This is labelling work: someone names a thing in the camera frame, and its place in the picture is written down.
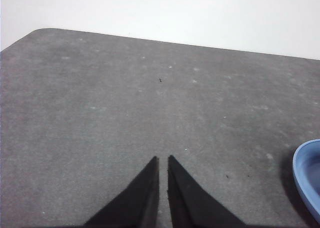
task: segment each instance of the gray felt surface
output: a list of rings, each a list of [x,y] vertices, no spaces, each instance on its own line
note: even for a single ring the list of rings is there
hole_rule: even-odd
[[[320,61],[61,29],[1,53],[1,227],[83,224],[167,157],[248,224],[315,227],[292,178]]]

